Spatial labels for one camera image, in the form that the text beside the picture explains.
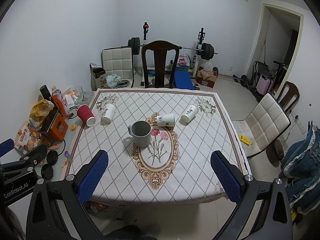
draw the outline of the chair backrest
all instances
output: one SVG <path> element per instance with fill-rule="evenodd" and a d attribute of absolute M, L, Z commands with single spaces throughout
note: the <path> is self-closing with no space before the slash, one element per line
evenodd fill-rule
<path fill-rule="evenodd" d="M 133 79 L 132 48 L 104 49 L 101 62 L 107 76 L 117 74 L 122 79 Z"/>
<path fill-rule="evenodd" d="M 291 125 L 282 107 L 270 94 L 263 97 L 245 121 L 262 151 Z"/>
<path fill-rule="evenodd" d="M 144 45 L 141 50 L 142 57 L 142 66 L 144 74 L 144 84 L 145 88 L 149 87 L 149 78 L 148 78 L 148 68 L 146 60 L 146 51 L 152 50 L 155 60 L 155 88 L 164 87 L 164 74 L 165 74 L 165 62 L 167 58 L 167 51 L 175 50 L 176 56 L 173 61 L 171 76 L 169 84 L 173 83 L 174 72 L 176 71 L 176 66 L 179 57 L 179 47 L 168 41 L 153 41 L 147 45 Z"/>
<path fill-rule="evenodd" d="M 279 100 L 280 100 L 280 98 L 281 98 L 281 96 L 282 96 L 282 94 L 283 94 L 284 89 L 286 88 L 286 86 L 289 86 L 289 90 L 287 91 L 287 93 L 284 95 L 284 97 L 283 97 L 283 98 L 281 99 L 281 101 L 279 102 Z M 280 94 L 279 94 L 279 96 L 278 96 L 278 98 L 277 98 L 277 101 L 279 102 L 279 105 L 281 105 L 283 108 L 285 108 L 285 106 L 292 100 L 292 98 L 294 97 L 294 95 L 296 95 L 297 97 L 296 97 L 296 99 L 291 103 L 291 105 L 289 105 L 288 108 L 285 110 L 286 113 L 289 112 L 289 110 L 293 107 L 293 105 L 298 101 L 298 99 L 299 99 L 299 97 L 300 97 L 300 93 L 299 93 L 299 91 L 298 91 L 297 86 L 296 86 L 295 84 L 287 81 L 287 82 L 284 84 L 284 86 L 283 86 L 283 88 L 282 88 L 282 90 L 281 90 L 281 92 L 280 92 Z"/>

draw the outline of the white plastic bag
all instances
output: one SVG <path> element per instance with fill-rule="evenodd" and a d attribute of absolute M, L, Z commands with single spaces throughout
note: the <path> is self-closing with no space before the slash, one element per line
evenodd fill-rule
<path fill-rule="evenodd" d="M 119 77 L 117 74 L 112 74 L 110 76 L 107 76 L 108 87 L 114 88 L 118 84 L 120 79 L 121 77 Z"/>
<path fill-rule="evenodd" d="M 178 57 L 177 66 L 178 67 L 187 67 L 187 68 L 190 67 L 190 60 L 189 60 L 188 55 L 180 54 Z"/>
<path fill-rule="evenodd" d="M 205 60 L 201 65 L 200 67 L 203 67 L 203 69 L 205 71 L 212 71 L 213 69 L 213 65 L 212 63 L 210 62 L 210 60 Z"/>

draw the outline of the white tablecloth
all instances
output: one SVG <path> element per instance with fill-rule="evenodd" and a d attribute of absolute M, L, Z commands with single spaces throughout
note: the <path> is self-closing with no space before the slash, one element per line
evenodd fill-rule
<path fill-rule="evenodd" d="M 117 111 L 111 124 L 101 122 L 96 102 L 116 95 Z M 180 120 L 188 104 L 208 100 L 217 111 L 213 117 L 200 112 L 189 123 Z M 78 127 L 71 144 L 73 163 L 64 175 L 76 174 L 100 150 L 108 153 L 109 164 L 92 199 L 111 205 L 147 203 L 203 203 L 225 196 L 210 165 L 211 153 L 220 150 L 243 174 L 250 174 L 239 138 L 216 93 L 169 89 L 98 90 L 90 105 L 96 116 L 92 127 Z M 176 126 L 152 124 L 155 113 L 174 113 Z M 139 120 L 152 125 L 148 149 L 137 148 L 127 126 Z"/>

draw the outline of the clothes pile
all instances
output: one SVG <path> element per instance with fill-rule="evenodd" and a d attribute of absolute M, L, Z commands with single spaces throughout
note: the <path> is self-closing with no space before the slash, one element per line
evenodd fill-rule
<path fill-rule="evenodd" d="M 288 178 L 290 207 L 306 215 L 320 204 L 320 129 L 309 123 L 306 139 L 284 154 L 281 169 Z"/>

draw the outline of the doorway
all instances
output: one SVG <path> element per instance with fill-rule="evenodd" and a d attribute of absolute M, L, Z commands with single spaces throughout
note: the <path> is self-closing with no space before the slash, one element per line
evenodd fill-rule
<path fill-rule="evenodd" d="M 258 36 L 247 66 L 249 83 L 253 86 L 250 91 L 257 101 L 264 96 L 256 89 L 260 78 L 268 80 L 264 93 L 280 91 L 287 81 L 299 49 L 302 28 L 303 15 L 263 4 Z"/>

